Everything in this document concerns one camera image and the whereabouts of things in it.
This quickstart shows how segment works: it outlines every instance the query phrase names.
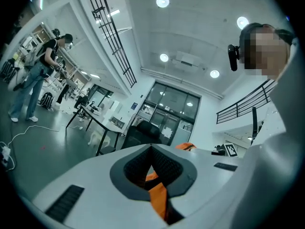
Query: chair backrest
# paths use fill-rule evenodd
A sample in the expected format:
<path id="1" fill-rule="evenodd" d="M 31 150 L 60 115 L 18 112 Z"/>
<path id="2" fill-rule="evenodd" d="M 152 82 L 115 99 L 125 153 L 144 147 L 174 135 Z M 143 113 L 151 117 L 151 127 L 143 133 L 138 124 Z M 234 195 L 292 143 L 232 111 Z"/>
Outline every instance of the chair backrest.
<path id="1" fill-rule="evenodd" d="M 147 121 L 141 121 L 137 126 L 130 126 L 121 149 L 141 144 L 160 144 L 160 129 Z"/>

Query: white shoe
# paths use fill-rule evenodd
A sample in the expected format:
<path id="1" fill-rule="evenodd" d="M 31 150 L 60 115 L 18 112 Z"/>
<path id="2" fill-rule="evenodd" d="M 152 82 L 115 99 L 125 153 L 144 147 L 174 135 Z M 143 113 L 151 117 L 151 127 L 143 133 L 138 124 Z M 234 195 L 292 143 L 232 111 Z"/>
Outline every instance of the white shoe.
<path id="1" fill-rule="evenodd" d="M 32 116 L 32 117 L 30 117 L 30 118 L 29 118 L 29 120 L 31 120 L 32 122 L 37 122 L 37 121 L 38 121 L 38 118 L 37 118 L 37 117 Z"/>
<path id="2" fill-rule="evenodd" d="M 18 122 L 17 118 L 10 118 L 12 120 L 12 122 Z"/>

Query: person's arm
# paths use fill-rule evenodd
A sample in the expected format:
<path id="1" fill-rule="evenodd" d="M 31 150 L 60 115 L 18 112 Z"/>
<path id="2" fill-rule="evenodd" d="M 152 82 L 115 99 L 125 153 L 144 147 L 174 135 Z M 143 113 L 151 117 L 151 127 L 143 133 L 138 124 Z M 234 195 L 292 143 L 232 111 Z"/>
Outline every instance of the person's arm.
<path id="1" fill-rule="evenodd" d="M 58 63 L 55 62 L 55 61 L 51 58 L 52 50 L 53 50 L 52 48 L 47 48 L 46 53 L 45 53 L 45 55 L 44 55 L 44 60 L 45 60 L 45 62 L 47 62 L 47 63 L 50 64 L 50 65 L 57 66 Z"/>

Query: round ceiling light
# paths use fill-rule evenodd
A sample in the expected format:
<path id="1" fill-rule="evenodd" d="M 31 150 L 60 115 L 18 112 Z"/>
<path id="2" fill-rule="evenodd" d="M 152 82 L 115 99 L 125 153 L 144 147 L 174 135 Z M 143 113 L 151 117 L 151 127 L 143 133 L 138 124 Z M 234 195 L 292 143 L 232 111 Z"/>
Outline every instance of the round ceiling light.
<path id="1" fill-rule="evenodd" d="M 240 29 L 243 29 L 247 24 L 249 24 L 249 21 L 245 17 L 239 17 L 237 19 L 237 25 Z"/>
<path id="2" fill-rule="evenodd" d="M 217 70 L 211 71 L 210 76 L 212 78 L 217 78 L 219 76 L 219 71 L 217 71 Z"/>
<path id="3" fill-rule="evenodd" d="M 161 59 L 161 61 L 163 61 L 163 62 L 167 62 L 168 61 L 168 56 L 166 55 L 166 54 L 161 54 L 160 55 L 160 59 Z"/>
<path id="4" fill-rule="evenodd" d="M 165 8 L 170 4 L 170 1 L 169 0 L 157 0 L 156 3 L 160 8 Z"/>

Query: gray floor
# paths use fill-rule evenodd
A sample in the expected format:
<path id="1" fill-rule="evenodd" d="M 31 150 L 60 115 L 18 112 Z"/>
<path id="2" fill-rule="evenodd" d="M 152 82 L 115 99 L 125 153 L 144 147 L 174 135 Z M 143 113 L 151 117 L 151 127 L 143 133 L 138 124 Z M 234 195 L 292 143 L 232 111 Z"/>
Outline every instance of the gray floor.
<path id="1" fill-rule="evenodd" d="M 92 131 L 101 127 L 93 121 L 86 132 L 89 120 L 79 122 L 79 118 L 75 118 L 70 126 L 79 125 L 84 128 L 66 130 L 65 126 L 71 119 L 71 115 L 61 111 L 51 112 L 40 106 L 37 106 L 35 112 L 38 122 L 25 121 L 24 116 L 29 99 L 25 101 L 19 122 L 13 123 L 8 117 L 8 110 L 16 93 L 8 92 L 7 84 L 0 81 L 0 141 L 8 144 L 16 134 L 23 133 L 30 125 L 41 125 L 59 130 L 59 132 L 53 132 L 32 127 L 25 135 L 16 137 L 13 145 L 9 146 L 12 149 L 11 156 L 16 168 L 9 171 L 8 175 L 18 192 L 32 200 L 52 180 L 79 162 L 95 156 L 97 146 L 88 146 L 87 143 Z M 111 139 L 111 145 L 114 145 L 115 134 L 108 132 L 107 135 Z M 123 142 L 124 139 L 120 137 L 117 150 L 121 148 Z"/>

